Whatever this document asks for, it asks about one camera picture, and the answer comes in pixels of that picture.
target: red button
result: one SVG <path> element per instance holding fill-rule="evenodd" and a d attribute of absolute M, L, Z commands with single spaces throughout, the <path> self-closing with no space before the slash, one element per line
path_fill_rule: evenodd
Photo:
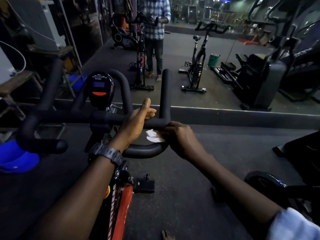
<path fill-rule="evenodd" d="M 97 96 L 104 96 L 107 94 L 106 92 L 92 92 L 92 93 Z"/>

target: checkered shirt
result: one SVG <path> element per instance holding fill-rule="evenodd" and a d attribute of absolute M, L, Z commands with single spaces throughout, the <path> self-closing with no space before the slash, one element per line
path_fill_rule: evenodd
<path fill-rule="evenodd" d="M 140 11 L 144 14 L 152 13 L 154 20 L 156 17 L 171 19 L 169 0 L 157 0 L 152 2 L 150 0 L 142 0 L 140 4 Z M 145 37 L 153 40 L 162 40 L 165 35 L 165 25 L 158 24 L 157 26 L 146 25 L 144 28 Z"/>

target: jeans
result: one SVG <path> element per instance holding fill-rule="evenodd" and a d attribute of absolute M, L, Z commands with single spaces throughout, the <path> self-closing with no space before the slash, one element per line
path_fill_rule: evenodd
<path fill-rule="evenodd" d="M 162 73 L 162 53 L 163 53 L 163 39 L 162 40 L 152 40 L 152 39 L 144 39 L 144 44 L 146 47 L 146 63 L 148 65 L 148 69 L 153 71 L 153 50 L 155 53 L 155 58 L 157 60 L 157 75 L 161 75 Z"/>

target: white tissue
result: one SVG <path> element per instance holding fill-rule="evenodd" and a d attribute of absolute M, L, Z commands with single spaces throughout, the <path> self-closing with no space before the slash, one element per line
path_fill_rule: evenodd
<path fill-rule="evenodd" d="M 152 141 L 152 142 L 165 142 L 165 139 L 163 139 L 156 131 L 154 131 L 153 129 L 147 130 L 146 131 L 147 134 L 147 139 L 148 141 Z"/>

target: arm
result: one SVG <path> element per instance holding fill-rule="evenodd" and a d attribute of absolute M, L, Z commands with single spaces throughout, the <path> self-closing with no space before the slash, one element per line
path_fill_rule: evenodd
<path fill-rule="evenodd" d="M 282 210 L 206 153 L 188 125 L 171 122 L 160 133 L 180 157 L 192 163 L 210 181 L 218 183 L 256 222 L 268 224 Z"/>
<path fill-rule="evenodd" d="M 169 0 L 165 0 L 163 4 L 163 13 L 164 18 L 159 19 L 160 24 L 167 24 L 170 22 L 171 19 L 171 11 L 170 11 L 170 3 Z"/>
<path fill-rule="evenodd" d="M 155 115 L 146 99 L 119 129 L 109 145 L 122 153 L 142 132 L 144 120 Z M 33 239 L 88 239 L 115 166 L 103 156 L 92 162 L 67 193 L 35 225 Z"/>

